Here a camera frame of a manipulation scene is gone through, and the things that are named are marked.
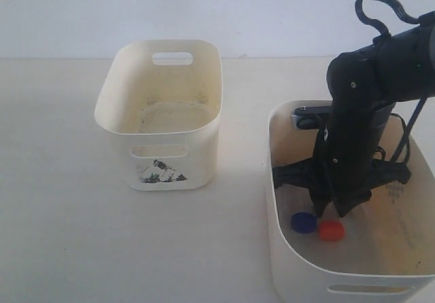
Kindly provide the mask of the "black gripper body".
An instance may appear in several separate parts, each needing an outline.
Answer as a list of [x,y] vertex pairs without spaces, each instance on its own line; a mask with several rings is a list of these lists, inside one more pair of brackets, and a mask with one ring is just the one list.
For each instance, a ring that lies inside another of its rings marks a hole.
[[329,198],[331,203],[346,194],[369,194],[393,181],[405,184],[411,178],[411,156],[405,138],[403,160],[375,158],[384,126],[323,126],[315,137],[312,156],[274,168],[274,188],[284,184],[306,188],[311,202]]

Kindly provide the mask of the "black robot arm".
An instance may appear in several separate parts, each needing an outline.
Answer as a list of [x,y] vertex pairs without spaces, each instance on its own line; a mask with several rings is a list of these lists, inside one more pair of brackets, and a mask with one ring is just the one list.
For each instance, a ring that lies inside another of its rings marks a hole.
[[338,55],[326,80],[332,96],[328,117],[319,123],[310,158],[273,169],[276,188],[306,188],[314,214],[333,204],[340,217],[370,200],[372,190],[411,172],[393,155],[375,158],[392,109],[434,96],[434,26],[417,26],[378,43]]

